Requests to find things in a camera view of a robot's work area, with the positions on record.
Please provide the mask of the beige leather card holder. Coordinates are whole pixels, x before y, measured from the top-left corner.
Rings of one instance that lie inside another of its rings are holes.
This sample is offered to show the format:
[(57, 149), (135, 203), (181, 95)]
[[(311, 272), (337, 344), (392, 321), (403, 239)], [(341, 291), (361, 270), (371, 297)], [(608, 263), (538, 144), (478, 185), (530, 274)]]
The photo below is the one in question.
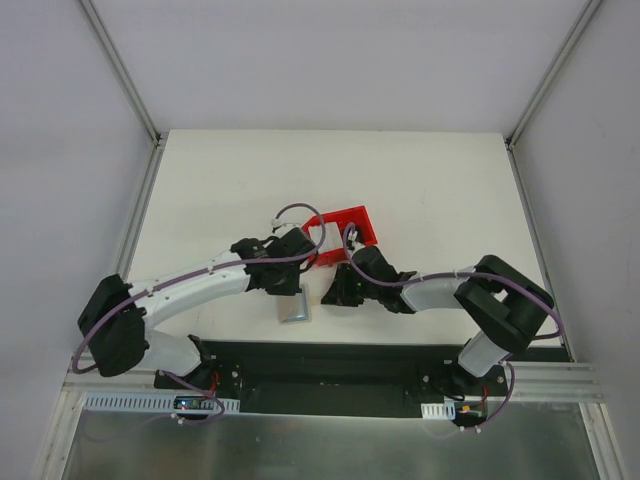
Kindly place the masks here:
[(311, 322), (329, 291), (336, 273), (335, 267), (313, 267), (300, 277), (300, 293), (277, 296), (277, 320), (283, 325)]

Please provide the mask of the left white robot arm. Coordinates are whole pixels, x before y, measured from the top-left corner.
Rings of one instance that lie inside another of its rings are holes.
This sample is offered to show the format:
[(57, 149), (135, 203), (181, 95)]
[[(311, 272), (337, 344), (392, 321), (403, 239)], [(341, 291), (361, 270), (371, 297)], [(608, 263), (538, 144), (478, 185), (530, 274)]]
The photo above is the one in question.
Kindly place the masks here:
[(301, 291), (302, 264), (315, 256), (317, 242), (299, 227), (265, 240), (244, 238), (213, 259), (174, 276), (127, 283), (118, 274), (102, 279), (77, 321), (90, 366), (72, 360), (76, 374), (97, 371), (105, 378), (144, 365), (176, 375), (188, 388), (211, 377), (208, 355), (194, 334), (177, 337), (158, 327), (187, 310), (231, 295), (262, 290), (272, 296)]

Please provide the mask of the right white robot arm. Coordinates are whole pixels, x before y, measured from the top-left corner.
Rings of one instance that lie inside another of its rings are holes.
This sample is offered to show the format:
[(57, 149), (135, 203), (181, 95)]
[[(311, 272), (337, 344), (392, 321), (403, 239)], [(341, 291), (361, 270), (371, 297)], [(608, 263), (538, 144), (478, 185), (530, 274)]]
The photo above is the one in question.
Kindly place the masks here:
[(449, 395), (473, 394), (493, 366), (526, 351), (554, 308), (544, 289), (496, 255), (456, 273), (422, 276), (396, 270), (376, 246), (355, 250), (337, 266), (321, 303), (358, 307), (366, 300), (394, 314), (460, 309), (469, 315), (479, 332), (432, 376)]

